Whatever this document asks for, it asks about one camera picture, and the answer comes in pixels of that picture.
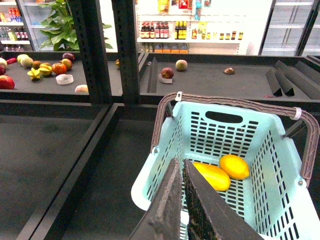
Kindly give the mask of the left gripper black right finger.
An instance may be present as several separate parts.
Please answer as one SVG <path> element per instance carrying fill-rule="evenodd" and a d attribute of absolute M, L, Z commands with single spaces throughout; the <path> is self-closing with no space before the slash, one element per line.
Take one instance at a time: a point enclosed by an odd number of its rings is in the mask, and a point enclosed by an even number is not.
<path fill-rule="evenodd" d="M 219 193 L 210 186 L 189 159 L 182 170 L 189 215 L 190 240 L 262 240 Z"/>

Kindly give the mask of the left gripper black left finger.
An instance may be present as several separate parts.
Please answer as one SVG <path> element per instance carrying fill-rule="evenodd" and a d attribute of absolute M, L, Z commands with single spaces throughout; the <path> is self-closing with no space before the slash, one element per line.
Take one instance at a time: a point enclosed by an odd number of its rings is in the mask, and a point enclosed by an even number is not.
<path fill-rule="evenodd" d="M 182 208 L 180 163 L 173 158 L 148 210 L 129 236 L 130 240 L 178 240 Z"/>

